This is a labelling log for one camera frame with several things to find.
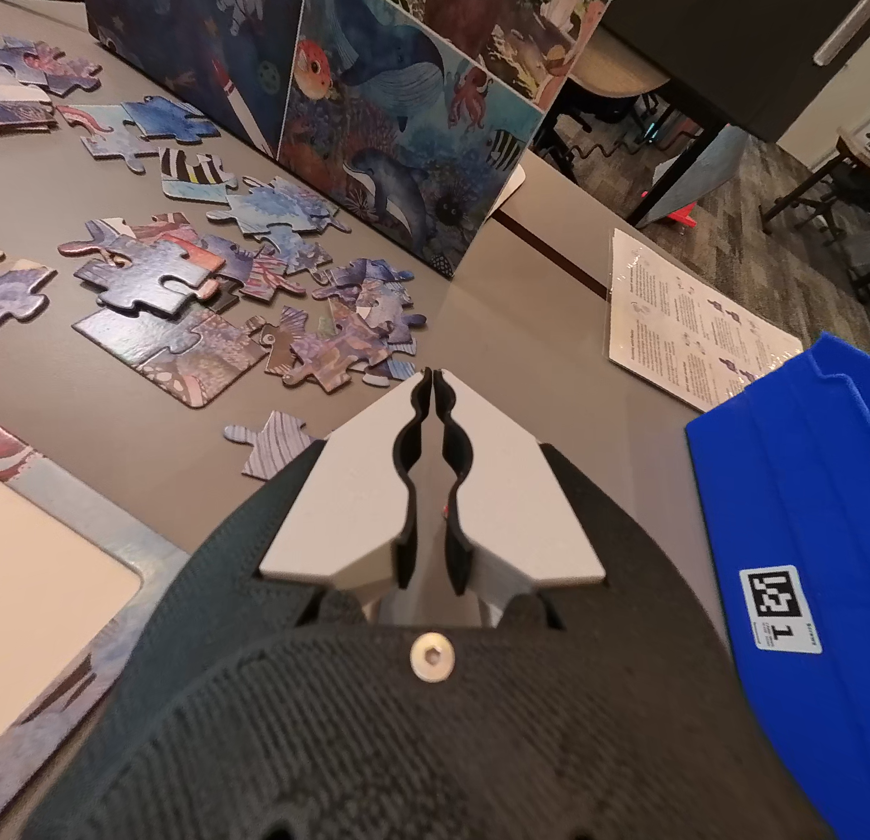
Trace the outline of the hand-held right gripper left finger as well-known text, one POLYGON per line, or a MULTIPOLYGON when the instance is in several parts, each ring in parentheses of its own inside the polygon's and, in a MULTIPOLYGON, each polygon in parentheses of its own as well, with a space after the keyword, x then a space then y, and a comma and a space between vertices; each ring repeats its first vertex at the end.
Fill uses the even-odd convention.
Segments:
POLYGON ((407 588, 433 372, 425 368, 334 430, 259 565, 265 578, 345 592, 407 588))

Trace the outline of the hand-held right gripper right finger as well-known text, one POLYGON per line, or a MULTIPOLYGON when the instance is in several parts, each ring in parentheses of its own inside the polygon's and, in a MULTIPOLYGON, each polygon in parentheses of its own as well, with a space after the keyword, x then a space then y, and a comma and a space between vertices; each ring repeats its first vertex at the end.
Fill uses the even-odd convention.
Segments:
POLYGON ((603 583, 604 566, 538 440, 455 374, 433 374, 446 504, 445 566, 456 594, 522 595, 603 583))

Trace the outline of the colourful puzzle frame board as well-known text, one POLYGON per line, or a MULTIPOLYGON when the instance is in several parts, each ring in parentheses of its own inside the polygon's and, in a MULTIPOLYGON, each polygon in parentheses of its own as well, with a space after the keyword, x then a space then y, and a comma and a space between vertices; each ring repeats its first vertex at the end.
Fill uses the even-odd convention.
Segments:
POLYGON ((188 560, 1 431, 2 806, 108 693, 188 560))

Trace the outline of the laminated instruction sheet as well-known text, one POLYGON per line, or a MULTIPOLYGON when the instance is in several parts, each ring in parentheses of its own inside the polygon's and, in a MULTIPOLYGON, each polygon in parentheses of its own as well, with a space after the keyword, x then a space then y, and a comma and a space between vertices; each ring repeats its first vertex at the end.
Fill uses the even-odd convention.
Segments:
POLYGON ((706 413, 802 352, 798 338, 614 231, 607 356, 615 365, 706 413))

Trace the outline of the blue puzzle box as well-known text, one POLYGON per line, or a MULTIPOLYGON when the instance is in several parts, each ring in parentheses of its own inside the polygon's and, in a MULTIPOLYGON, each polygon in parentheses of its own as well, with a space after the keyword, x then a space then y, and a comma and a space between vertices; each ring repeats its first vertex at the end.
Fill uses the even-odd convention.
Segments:
POLYGON ((868 405, 822 334, 686 427, 739 679, 837 838, 869 836, 868 405))

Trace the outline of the pile of jigsaw puzzle pieces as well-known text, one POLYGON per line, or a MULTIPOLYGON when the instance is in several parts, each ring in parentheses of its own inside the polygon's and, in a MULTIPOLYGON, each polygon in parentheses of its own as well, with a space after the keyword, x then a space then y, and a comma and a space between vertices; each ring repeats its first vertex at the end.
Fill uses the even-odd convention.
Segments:
POLYGON ((211 222, 233 222, 239 238, 201 234, 181 212, 144 225, 123 217, 85 222, 88 239, 58 246, 85 258, 73 275, 96 293, 98 310, 72 328, 191 409, 204 408, 252 367, 289 388, 311 382, 326 393, 351 373, 388 388, 414 378, 408 312, 413 273, 383 258, 335 266, 312 237, 351 229, 338 207, 280 176, 237 178, 213 153, 184 147, 219 131, 195 107, 159 95, 112 105, 55 105, 53 97, 100 86, 100 66, 44 41, 2 37, 2 133, 47 133, 57 116, 86 130, 94 160, 124 160, 145 174, 154 157, 168 199, 218 204, 211 222))

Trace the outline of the red floor object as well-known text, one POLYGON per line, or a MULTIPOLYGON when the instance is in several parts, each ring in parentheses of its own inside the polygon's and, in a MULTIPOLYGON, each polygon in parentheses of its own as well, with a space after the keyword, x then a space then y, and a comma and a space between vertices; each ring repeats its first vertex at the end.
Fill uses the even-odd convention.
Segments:
POLYGON ((661 220, 694 227, 696 223, 691 217, 691 211, 698 201, 699 193, 698 187, 689 184, 673 186, 645 215, 638 224, 638 228, 645 228, 647 225, 661 220))

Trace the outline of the printed puzzle box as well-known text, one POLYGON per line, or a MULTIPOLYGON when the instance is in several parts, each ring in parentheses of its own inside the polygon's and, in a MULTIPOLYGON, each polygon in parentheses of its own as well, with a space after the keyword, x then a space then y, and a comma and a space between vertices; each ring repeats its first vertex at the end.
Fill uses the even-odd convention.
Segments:
POLYGON ((451 279, 612 0, 84 0, 108 50, 451 279))

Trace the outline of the tan seat chair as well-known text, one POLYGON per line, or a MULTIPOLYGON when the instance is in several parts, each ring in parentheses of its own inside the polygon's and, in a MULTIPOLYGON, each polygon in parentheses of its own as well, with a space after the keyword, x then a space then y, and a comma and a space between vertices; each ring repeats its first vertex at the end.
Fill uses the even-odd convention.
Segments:
POLYGON ((658 92, 671 76, 603 26, 593 32, 575 60, 533 141, 535 154, 549 159, 570 180, 573 162, 591 152, 570 147, 557 132, 560 117, 569 117, 590 134, 590 120, 614 125, 629 118, 642 146, 653 134, 658 92))

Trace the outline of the black desk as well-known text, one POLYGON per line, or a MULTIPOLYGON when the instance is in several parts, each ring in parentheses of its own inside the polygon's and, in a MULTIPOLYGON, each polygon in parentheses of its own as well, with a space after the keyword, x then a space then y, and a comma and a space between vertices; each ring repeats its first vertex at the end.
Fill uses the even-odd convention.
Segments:
POLYGON ((868 39, 868 0, 611 0, 601 29, 667 76, 700 139, 626 221, 650 217, 725 126, 775 142, 868 39))

